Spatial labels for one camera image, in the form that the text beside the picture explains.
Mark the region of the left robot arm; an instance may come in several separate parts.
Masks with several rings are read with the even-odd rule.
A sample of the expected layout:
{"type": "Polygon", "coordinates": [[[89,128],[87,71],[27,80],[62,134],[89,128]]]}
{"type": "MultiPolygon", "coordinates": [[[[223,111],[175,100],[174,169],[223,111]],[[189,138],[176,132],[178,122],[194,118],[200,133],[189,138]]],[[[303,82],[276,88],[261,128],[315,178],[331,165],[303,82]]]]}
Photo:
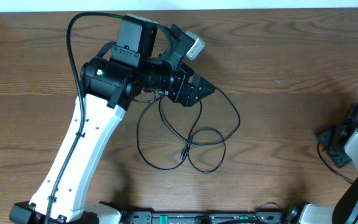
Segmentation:
{"type": "Polygon", "coordinates": [[[78,96],[67,134],[36,193],[28,202],[14,204],[12,222],[119,223],[119,210],[85,203],[104,148],[132,100],[156,91],[191,107],[214,92],[214,85],[183,62],[204,48],[195,33],[132,14],[121,20],[117,40],[74,70],[78,96]]]}

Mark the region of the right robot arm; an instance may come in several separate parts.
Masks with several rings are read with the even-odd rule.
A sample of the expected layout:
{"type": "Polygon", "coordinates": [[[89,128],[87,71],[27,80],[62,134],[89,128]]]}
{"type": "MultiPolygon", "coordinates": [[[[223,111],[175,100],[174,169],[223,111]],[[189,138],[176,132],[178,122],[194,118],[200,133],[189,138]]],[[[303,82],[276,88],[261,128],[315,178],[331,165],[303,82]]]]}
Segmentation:
{"type": "MultiPolygon", "coordinates": [[[[353,164],[358,173],[358,103],[350,105],[340,124],[316,135],[318,146],[324,146],[337,168],[353,164]]],[[[319,206],[309,202],[295,205],[283,218],[283,223],[358,224],[358,176],[355,180],[331,172],[350,183],[350,187],[335,206],[319,206]]]]}

